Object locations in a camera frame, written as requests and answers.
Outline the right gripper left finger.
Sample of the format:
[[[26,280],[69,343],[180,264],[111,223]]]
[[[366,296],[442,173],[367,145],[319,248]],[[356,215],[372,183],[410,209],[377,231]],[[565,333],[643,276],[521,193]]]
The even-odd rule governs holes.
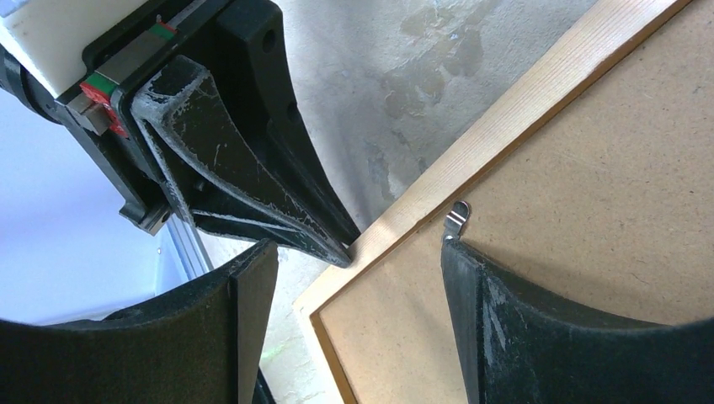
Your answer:
[[[263,240],[100,321],[1,324],[4,403],[271,403],[259,369],[278,274]]]

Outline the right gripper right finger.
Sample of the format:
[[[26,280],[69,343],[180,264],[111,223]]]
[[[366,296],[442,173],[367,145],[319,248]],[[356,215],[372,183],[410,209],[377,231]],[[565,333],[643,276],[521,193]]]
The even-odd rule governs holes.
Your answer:
[[[473,247],[441,268],[471,403],[710,403],[713,322],[617,316],[554,294]]]

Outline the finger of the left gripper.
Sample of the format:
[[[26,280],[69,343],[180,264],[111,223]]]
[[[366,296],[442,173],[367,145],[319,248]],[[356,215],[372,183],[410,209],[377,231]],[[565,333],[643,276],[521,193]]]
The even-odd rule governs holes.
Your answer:
[[[329,183],[298,109],[282,11],[271,1],[230,1],[216,24],[221,96],[239,132],[328,234],[349,245],[360,231]]]

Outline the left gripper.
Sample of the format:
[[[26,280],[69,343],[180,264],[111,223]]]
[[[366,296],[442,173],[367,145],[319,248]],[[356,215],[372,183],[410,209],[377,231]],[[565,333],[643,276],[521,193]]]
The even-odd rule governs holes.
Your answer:
[[[56,98],[1,45],[2,89],[72,134],[143,231],[176,215],[348,267],[346,247],[259,161],[221,96],[216,20],[230,1],[143,2],[85,47],[84,76]]]

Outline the brown backing board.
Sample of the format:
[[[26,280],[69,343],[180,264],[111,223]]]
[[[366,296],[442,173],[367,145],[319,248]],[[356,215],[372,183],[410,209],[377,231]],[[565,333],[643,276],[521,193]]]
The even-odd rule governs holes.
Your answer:
[[[712,315],[713,4],[683,2],[454,198],[467,242],[603,311]],[[353,403],[466,401],[440,270],[452,201],[320,313]]]

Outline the wooden picture frame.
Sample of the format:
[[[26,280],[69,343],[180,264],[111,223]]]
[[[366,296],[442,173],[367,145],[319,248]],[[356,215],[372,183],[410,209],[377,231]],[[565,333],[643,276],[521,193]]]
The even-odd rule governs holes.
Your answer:
[[[294,312],[334,403],[356,398],[321,318],[350,284],[521,145],[685,7],[683,1],[598,1],[326,269]]]

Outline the aluminium rail frame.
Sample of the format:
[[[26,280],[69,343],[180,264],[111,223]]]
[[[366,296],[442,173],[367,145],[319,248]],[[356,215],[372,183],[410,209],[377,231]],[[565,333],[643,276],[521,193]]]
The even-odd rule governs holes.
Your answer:
[[[159,232],[155,295],[208,274],[214,269],[199,233],[176,215]]]

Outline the metal frame retaining clip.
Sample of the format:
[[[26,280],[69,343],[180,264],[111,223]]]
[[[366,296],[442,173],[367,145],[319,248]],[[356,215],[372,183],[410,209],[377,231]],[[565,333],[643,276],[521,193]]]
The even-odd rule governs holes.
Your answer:
[[[442,239],[460,239],[470,215],[471,206],[464,200],[456,201],[445,217]]]

